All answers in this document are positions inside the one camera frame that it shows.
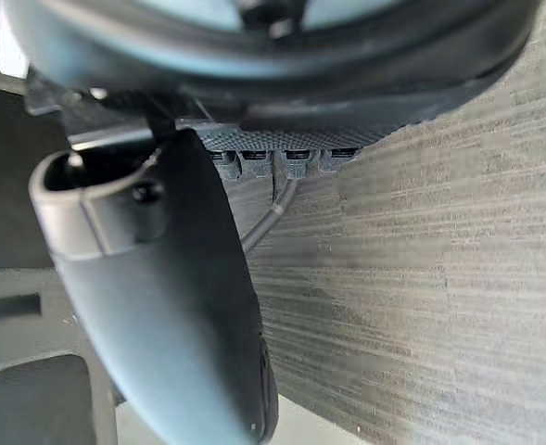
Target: screw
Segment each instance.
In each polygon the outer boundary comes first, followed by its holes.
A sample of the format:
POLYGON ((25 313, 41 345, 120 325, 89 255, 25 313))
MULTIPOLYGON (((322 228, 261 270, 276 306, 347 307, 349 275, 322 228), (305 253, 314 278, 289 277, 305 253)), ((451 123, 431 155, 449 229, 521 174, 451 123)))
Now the screw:
POLYGON ((161 186, 156 183, 145 182, 134 186, 133 199, 139 204, 151 204, 161 198, 161 186))
POLYGON ((293 20, 292 19, 283 19, 276 21, 269 28, 269 35, 273 39, 280 39, 285 37, 293 32, 293 20))
POLYGON ((97 100, 104 100, 108 97, 108 91, 104 88, 90 88, 89 93, 97 100))

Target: gray carpet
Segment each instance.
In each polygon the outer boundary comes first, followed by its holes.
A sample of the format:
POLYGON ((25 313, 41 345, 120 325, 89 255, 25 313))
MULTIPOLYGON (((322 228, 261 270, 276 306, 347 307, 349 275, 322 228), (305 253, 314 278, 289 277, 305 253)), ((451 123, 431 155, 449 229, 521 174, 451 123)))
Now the gray carpet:
POLYGON ((251 257, 289 399, 376 443, 546 442, 542 12, 494 89, 305 181, 251 257))

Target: cable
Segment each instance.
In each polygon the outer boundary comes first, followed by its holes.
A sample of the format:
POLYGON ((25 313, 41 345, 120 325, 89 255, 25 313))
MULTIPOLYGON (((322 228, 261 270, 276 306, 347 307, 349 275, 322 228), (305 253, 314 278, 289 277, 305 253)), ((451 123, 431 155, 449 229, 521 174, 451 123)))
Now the cable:
POLYGON ((299 180, 288 179, 285 188, 279 193, 271 208, 260 218, 256 224, 242 236, 242 248, 248 254, 268 234, 274 225, 285 214, 287 208, 298 191, 299 180))

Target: gray striped surface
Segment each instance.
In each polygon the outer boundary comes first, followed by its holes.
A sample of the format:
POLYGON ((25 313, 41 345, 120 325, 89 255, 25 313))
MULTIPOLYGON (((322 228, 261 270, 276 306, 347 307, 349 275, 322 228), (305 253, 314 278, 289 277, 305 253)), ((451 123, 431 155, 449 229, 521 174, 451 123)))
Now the gray striped surface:
MULTIPOLYGON (((230 193, 242 232, 270 184, 230 193)), ((306 180, 249 263, 289 399, 376 443, 546 443, 546 2, 496 87, 306 180)))

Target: floor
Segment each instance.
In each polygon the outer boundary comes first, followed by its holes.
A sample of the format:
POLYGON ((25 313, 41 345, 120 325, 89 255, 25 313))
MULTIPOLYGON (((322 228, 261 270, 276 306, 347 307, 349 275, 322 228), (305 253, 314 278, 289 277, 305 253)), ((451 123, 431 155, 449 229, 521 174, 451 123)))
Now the floor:
POLYGON ((289 399, 376 443, 546 442, 546 2, 501 83, 306 180, 250 267, 289 399))

